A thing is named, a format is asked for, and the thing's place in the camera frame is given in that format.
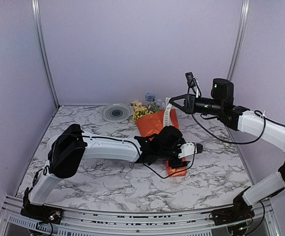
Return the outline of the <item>pink rose fake stem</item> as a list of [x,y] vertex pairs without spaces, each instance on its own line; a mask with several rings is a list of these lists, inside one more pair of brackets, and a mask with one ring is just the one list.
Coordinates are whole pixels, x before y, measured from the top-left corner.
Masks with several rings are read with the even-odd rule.
[[143,106],[143,103],[140,102],[140,101],[133,101],[131,102],[130,104],[134,109],[137,109],[137,108],[141,108]]

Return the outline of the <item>blue fake flower stem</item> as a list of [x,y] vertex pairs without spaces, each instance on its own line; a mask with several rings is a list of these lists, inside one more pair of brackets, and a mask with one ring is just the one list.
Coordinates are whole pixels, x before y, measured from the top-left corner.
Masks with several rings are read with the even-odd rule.
[[149,104],[155,104],[157,106],[160,106],[162,104],[162,102],[160,100],[156,99],[156,95],[152,92],[148,92],[145,94],[145,100]]

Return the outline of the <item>green leafy fake stem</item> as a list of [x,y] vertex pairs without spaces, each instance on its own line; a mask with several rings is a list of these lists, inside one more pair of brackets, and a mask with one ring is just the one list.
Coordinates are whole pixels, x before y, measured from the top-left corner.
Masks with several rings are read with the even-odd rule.
[[160,111],[160,108],[156,103],[151,103],[148,105],[148,112],[149,113],[157,113],[159,111]]

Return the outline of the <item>yellow daisy fake bunch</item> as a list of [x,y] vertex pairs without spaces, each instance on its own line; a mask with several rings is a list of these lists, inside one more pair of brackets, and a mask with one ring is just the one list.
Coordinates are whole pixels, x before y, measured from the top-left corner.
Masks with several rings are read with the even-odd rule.
[[136,122],[138,119],[149,114],[149,109],[147,106],[134,107],[134,113],[132,116],[132,121]]

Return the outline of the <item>cream ribbon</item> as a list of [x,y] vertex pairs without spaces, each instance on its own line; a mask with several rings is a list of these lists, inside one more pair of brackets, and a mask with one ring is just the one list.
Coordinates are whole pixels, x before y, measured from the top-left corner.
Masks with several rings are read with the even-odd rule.
[[171,110],[173,105],[169,102],[171,97],[166,97],[165,101],[162,102],[162,108],[164,110],[163,114],[163,126],[172,126]]

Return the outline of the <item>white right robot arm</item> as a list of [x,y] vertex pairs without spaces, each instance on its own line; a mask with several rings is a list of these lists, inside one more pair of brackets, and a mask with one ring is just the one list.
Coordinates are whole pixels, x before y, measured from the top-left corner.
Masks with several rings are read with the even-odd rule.
[[264,146],[274,158],[280,158],[274,160],[274,163],[280,166],[273,173],[260,179],[233,200],[228,215],[233,220],[239,220],[248,212],[248,207],[285,189],[285,125],[269,119],[264,112],[235,105],[234,84],[227,79],[213,79],[209,98],[202,95],[196,78],[188,78],[187,84],[187,93],[170,98],[169,104],[191,116],[215,116],[233,132],[253,136],[252,141],[228,141],[228,144],[241,146],[242,150],[253,154],[253,160],[257,157],[269,160],[269,155],[261,151],[261,146]]

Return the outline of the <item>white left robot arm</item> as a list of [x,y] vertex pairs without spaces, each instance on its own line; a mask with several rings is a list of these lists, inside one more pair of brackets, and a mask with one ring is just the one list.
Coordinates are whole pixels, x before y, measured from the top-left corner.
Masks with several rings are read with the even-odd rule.
[[47,197],[60,181],[77,173],[82,160],[121,160],[147,165],[163,160],[186,166],[184,158],[196,152],[195,144],[186,142],[174,126],[166,126],[158,134],[147,137],[121,139],[85,132],[80,125],[72,124],[54,140],[43,169],[26,190],[27,210],[37,219],[44,218]]

